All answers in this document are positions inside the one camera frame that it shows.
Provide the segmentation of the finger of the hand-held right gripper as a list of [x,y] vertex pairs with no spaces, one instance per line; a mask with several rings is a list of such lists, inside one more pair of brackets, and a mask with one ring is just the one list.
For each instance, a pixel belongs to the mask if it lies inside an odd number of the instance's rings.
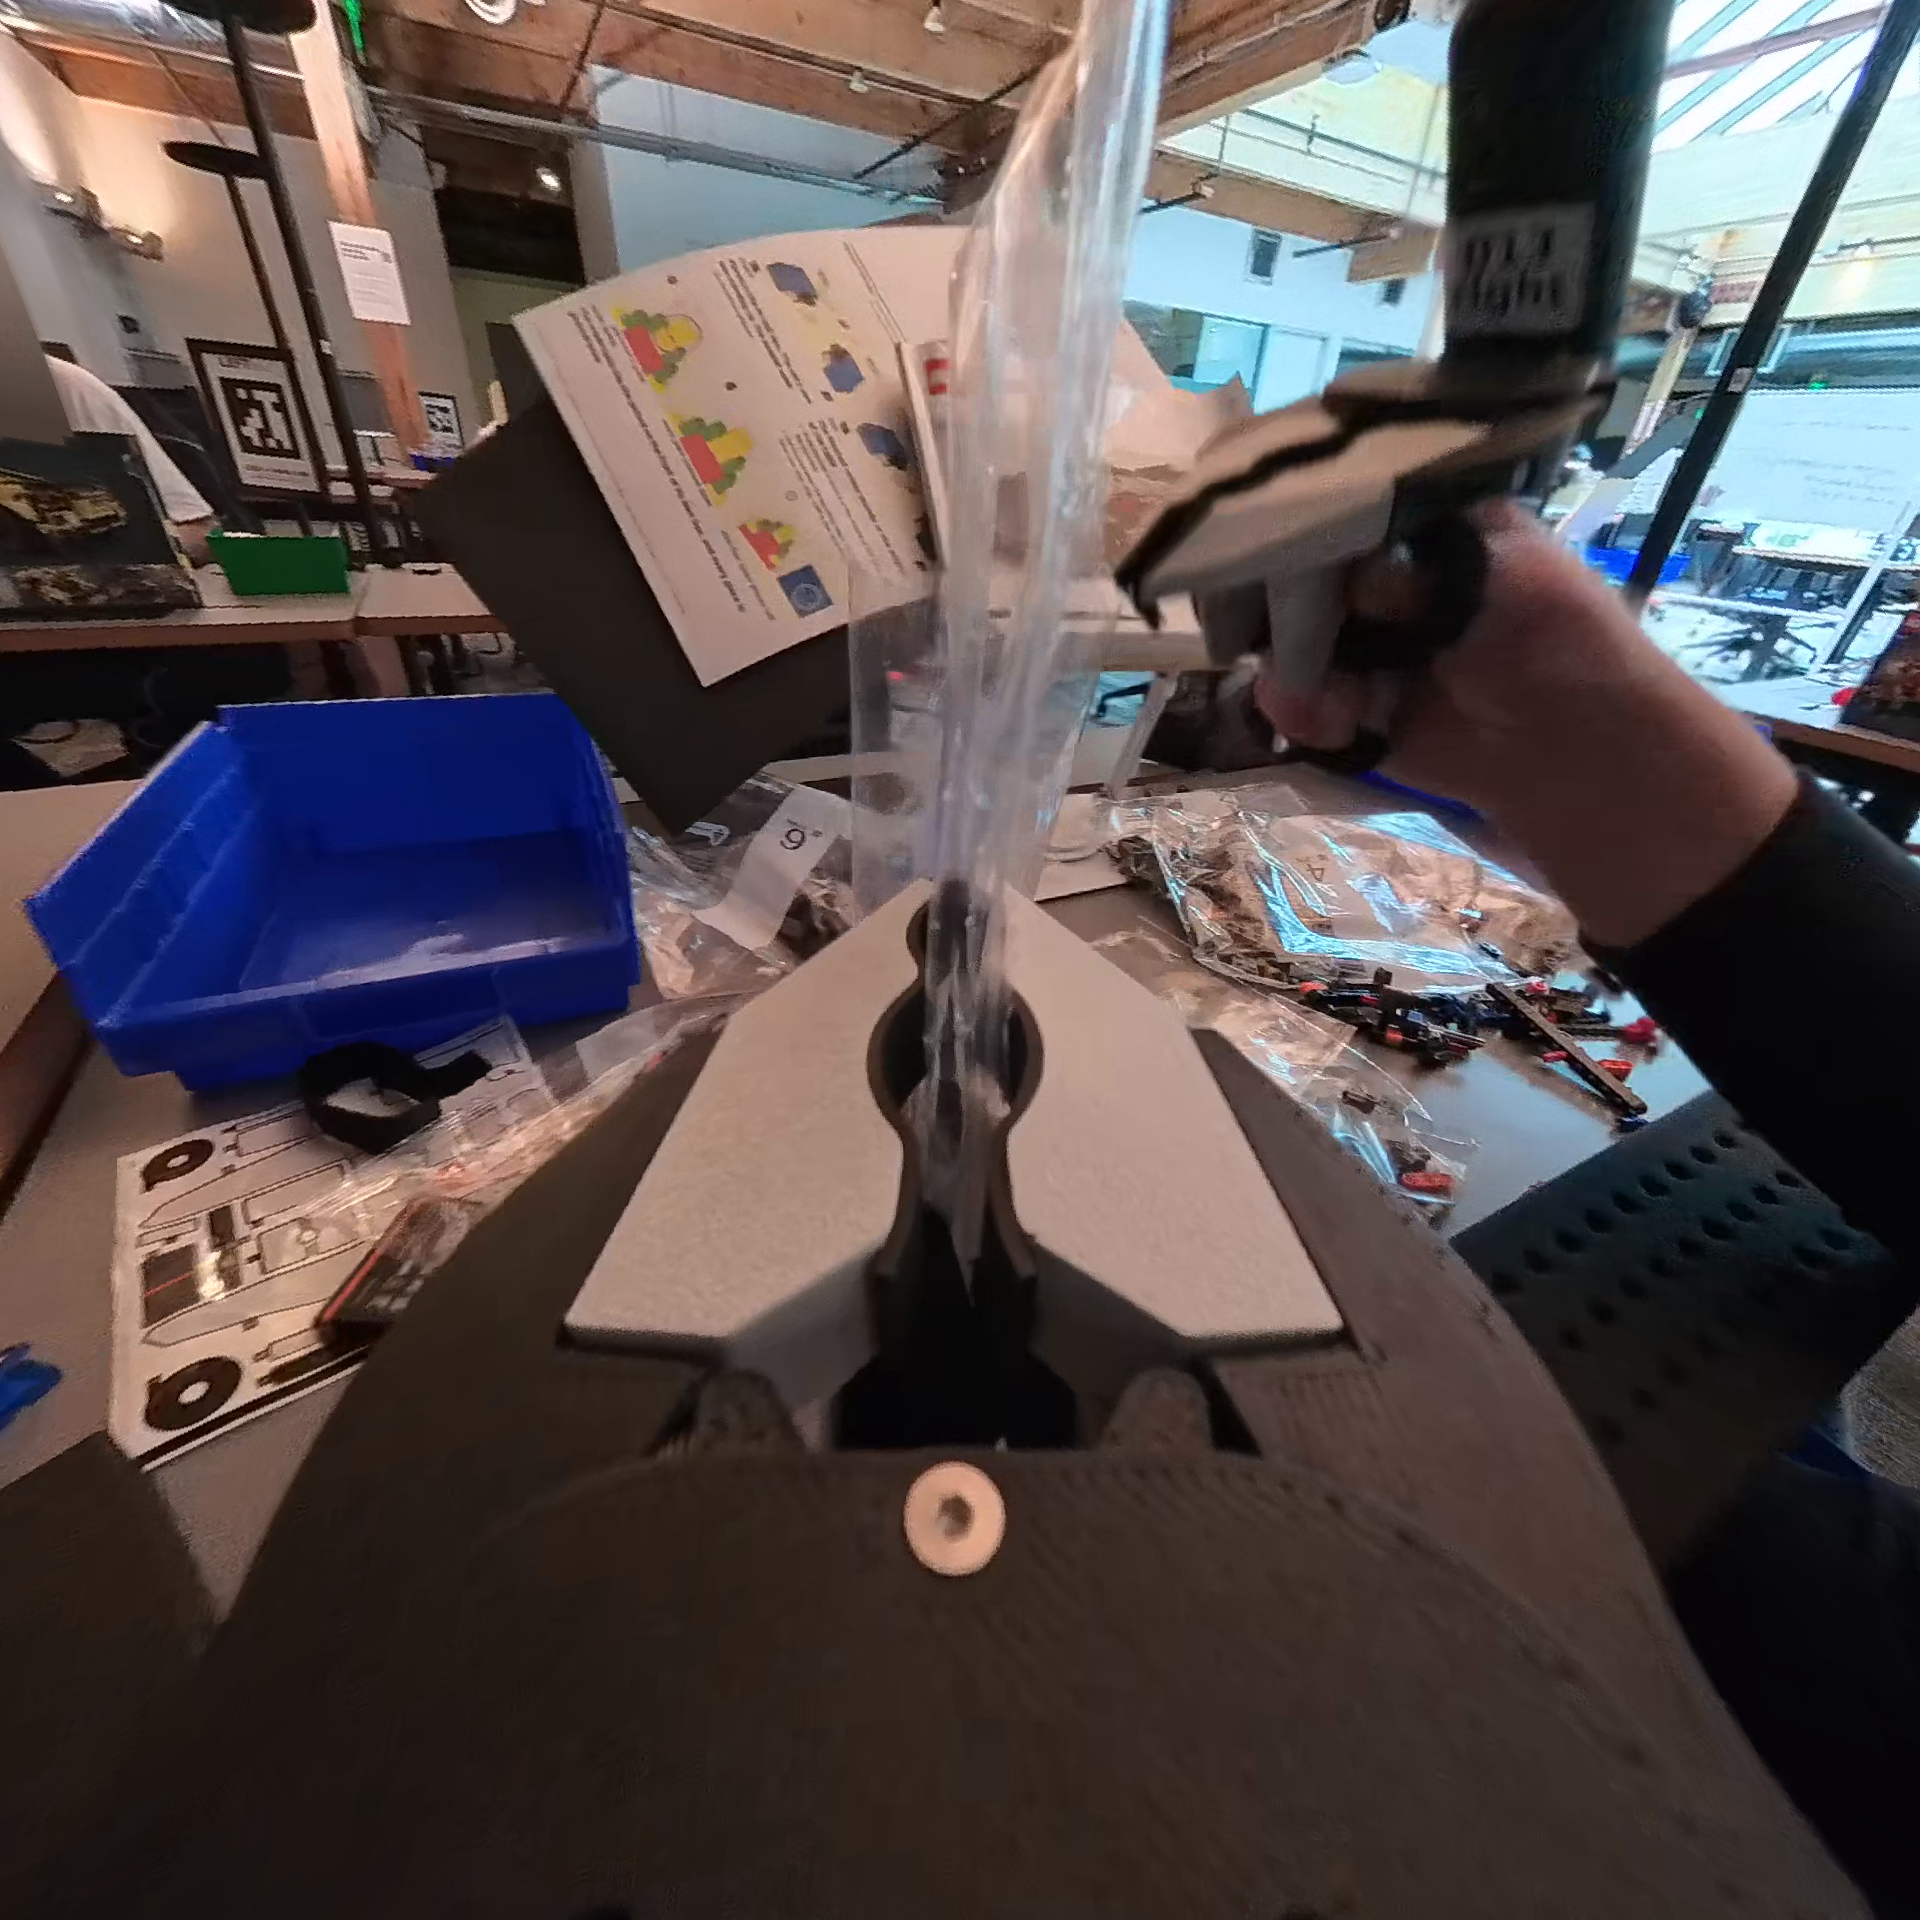
[[[1558,386],[1489,385],[1443,364],[1402,360],[1345,378],[1314,398],[1248,416],[1240,426],[1493,426],[1496,441],[1461,473],[1406,537],[1482,498],[1515,492],[1538,466],[1554,466],[1587,420],[1606,410],[1614,380],[1589,374]],[[1137,537],[1118,563],[1118,586],[1137,586]]]
[[1282,688],[1321,688],[1353,563],[1406,537],[1496,441],[1491,423],[1234,423],[1137,536],[1137,611],[1190,601],[1206,649],[1267,655]]

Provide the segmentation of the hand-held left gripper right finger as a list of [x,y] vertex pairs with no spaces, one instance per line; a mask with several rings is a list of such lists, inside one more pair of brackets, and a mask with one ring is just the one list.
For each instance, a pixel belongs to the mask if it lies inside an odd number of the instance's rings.
[[1332,1354],[1341,1311],[1163,999],[1003,897],[1005,1067],[974,1279],[1009,1444],[1082,1444],[1145,1375]]

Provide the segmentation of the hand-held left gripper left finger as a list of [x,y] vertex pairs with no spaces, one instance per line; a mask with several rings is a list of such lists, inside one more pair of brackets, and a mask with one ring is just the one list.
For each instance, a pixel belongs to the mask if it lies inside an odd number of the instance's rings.
[[669,1102],[664,1137],[564,1313],[576,1350],[757,1375],[792,1408],[835,1402],[844,1444],[962,1435],[957,1280],[876,1274],[905,1152],[873,1042],[922,992],[912,881],[748,999]]

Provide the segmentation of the wide clear lego bag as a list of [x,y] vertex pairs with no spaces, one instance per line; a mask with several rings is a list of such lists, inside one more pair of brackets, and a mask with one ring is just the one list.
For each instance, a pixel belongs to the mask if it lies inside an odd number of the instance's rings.
[[1120,290],[1168,46],[1163,2],[1084,6],[969,218],[922,456],[937,563],[854,572],[851,871],[862,915],[926,913],[905,1131],[918,1207],[969,1274],[1012,1116],[1010,902],[1040,879],[1118,594],[1105,561]]

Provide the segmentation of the pile of lego part bags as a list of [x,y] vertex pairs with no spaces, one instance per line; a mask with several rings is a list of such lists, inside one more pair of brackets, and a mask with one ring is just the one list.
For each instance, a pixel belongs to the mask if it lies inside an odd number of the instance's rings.
[[[380,1242],[427,1204],[427,1244],[459,1233],[549,1162],[676,1042],[720,1027],[837,940],[857,915],[851,806],[772,775],[707,820],[632,828],[640,951],[664,1004],[574,1047],[550,1089],[434,1121],[358,1160],[321,1224]],[[1061,895],[1137,882],[1179,935],[1114,932],[1096,947],[1227,1039],[1352,1158],[1444,1220],[1475,1143],[1444,1137],[1417,1067],[1462,1063],[1493,1028],[1493,984],[1553,977],[1572,956],[1568,913],[1483,863],[1421,812],[1355,823],[1310,815],[1281,784],[1163,800],[1067,798]]]

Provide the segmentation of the lego sticker sheet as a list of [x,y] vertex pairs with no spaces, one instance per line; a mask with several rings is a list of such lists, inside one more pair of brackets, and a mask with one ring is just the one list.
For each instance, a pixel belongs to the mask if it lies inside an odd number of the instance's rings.
[[486,1060],[387,1155],[299,1098],[197,1118],[115,1167],[107,1432],[144,1470],[352,1368],[321,1313],[418,1198],[475,1202],[533,1167],[560,1102],[512,1019],[426,1051]]

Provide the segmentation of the colourful lego box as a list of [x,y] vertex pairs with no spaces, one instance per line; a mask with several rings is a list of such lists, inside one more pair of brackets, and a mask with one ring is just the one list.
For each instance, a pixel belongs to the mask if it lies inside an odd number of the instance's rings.
[[1844,728],[1918,743],[1918,625],[1918,609],[1909,609],[1886,649],[1840,710]]

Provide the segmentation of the dark pictured lego box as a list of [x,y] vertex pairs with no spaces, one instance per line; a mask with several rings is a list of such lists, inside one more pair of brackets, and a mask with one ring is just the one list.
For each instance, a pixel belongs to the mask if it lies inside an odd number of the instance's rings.
[[204,607],[138,447],[3,441],[3,619],[158,617]]

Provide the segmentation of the person's right hand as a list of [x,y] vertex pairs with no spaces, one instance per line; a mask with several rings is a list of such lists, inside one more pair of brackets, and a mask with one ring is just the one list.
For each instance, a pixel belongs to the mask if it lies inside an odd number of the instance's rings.
[[1513,500],[1472,520],[1486,550],[1476,617],[1388,718],[1377,684],[1353,675],[1307,695],[1262,672],[1258,704],[1286,743],[1318,753],[1381,732],[1390,777],[1491,820],[1601,947],[1638,947],[1769,841],[1797,775]]

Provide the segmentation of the black perforated office chair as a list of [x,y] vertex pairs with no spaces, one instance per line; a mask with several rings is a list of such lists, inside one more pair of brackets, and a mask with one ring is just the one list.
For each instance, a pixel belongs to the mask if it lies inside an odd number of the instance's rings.
[[1662,1569],[1916,1307],[1916,1267],[1714,1095],[1532,1190],[1452,1250],[1542,1358]]

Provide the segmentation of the grey car instruction booklet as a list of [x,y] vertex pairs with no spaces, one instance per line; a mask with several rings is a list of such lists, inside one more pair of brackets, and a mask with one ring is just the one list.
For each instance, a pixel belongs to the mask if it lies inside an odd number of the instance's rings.
[[765,235],[525,311],[530,386],[418,496],[656,825],[846,718],[854,587],[937,593],[966,240]]

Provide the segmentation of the blue plastic storage bin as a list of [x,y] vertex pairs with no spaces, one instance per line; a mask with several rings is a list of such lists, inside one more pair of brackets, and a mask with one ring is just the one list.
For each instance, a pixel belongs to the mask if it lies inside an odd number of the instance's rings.
[[627,823],[554,692],[226,707],[26,903],[124,1074],[617,1016]]

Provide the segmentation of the green box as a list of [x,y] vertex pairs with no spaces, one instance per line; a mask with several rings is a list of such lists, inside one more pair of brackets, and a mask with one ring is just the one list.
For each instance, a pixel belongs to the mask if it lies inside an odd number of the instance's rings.
[[209,532],[210,563],[243,599],[339,596],[352,590],[348,544],[339,536]]

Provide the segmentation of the black white marker sign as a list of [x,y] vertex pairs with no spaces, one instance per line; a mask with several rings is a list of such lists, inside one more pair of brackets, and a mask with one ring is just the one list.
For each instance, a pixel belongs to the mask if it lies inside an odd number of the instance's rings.
[[240,492],[324,498],[328,468],[289,351],[188,337],[186,353]]

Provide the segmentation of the black metal post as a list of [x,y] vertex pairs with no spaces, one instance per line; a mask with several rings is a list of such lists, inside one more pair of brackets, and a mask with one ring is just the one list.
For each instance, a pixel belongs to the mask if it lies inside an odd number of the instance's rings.
[[1840,110],[1836,128],[1814,163],[1803,198],[1797,202],[1782,243],[1771,259],[1747,320],[1708,398],[1683,458],[1670,468],[1658,511],[1646,529],[1638,556],[1624,599],[1638,615],[1662,582],[1664,564],[1694,516],[1701,489],[1724,444],[1734,430],[1744,400],[1756,383],[1760,362],[1774,343],[1785,308],[1808,272],[1813,254],[1834,214],[1840,192],[1852,183],[1867,139],[1880,127],[1894,80],[1900,78],[1918,36],[1918,2],[1890,2],[1880,22],[1880,33],[1867,51],[1856,92]]

